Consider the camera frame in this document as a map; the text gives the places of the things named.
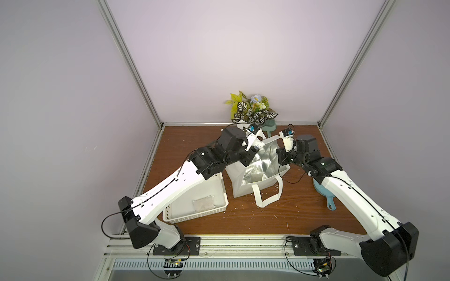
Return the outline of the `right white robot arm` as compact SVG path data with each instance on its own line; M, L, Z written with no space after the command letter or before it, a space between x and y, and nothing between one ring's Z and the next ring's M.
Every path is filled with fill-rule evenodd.
M375 203L351 180L336 160L323 157L316 138L294 136L290 129L280 133L283 148L277 149L280 165L302 168L324 189L330 191L353 214L364 235L322 226L311 231L311 245L317 252L340 251L365 261L376 274L388 277L402 266L409 269L419 237L410 222L402 223Z

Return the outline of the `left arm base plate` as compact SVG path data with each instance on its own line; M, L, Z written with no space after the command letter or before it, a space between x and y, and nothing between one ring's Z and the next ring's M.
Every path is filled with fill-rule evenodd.
M201 245L201 237L185 237L174 247L166 248L156 244L152 250L154 256L198 256Z

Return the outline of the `white insulated delivery bag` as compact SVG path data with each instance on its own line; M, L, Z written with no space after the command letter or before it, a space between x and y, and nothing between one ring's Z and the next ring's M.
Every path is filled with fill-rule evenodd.
M279 135L267 138L265 147L259 150L251 164L244 167L240 162L236 162L226 167L226 172L232 181L233 196L235 198L253 194L257 207L265 208L278 201L283 191L283 179L290 166L278 164L276 150L279 148ZM263 189L278 185L278 193L263 200L261 191Z

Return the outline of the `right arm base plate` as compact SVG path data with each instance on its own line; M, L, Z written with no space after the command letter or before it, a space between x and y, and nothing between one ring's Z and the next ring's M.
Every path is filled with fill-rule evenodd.
M312 237L287 237L295 256L341 256L341 251L325 248Z

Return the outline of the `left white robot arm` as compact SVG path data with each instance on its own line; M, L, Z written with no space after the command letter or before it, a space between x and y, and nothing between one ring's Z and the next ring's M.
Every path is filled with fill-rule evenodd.
M167 249L181 247L184 235L174 226L158 220L160 213L181 195L199 186L236 162L248 166L260 150L264 137L258 125L224 128L212 143L189 153L181 166L148 192L118 201L120 214L133 248L156 243Z

